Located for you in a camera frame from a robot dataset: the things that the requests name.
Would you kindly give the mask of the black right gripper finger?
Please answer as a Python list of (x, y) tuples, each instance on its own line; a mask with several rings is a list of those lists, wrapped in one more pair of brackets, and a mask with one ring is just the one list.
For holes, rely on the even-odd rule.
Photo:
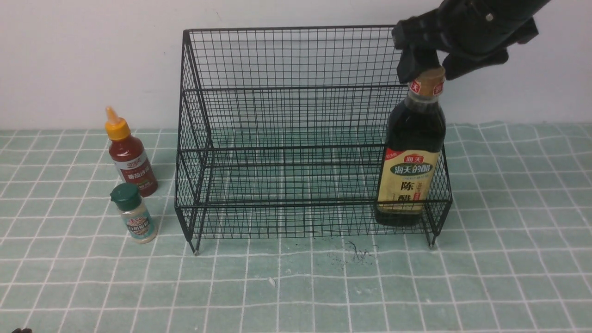
[(406, 47), (402, 49), (397, 66), (398, 80), (401, 84), (408, 84), (427, 70), (440, 67), (437, 51)]
[(455, 80), (478, 69), (503, 65), (508, 59), (509, 53), (506, 49), (502, 49), (477, 60), (461, 57), (460, 55), (448, 54), (442, 65), (445, 69), (446, 79)]

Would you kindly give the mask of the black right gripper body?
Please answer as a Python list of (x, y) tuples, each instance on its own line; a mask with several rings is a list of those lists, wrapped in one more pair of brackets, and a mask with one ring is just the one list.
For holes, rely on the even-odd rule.
[(539, 32), (534, 21), (547, 0), (444, 0), (436, 9), (399, 21), (396, 49), (437, 50), (480, 59)]

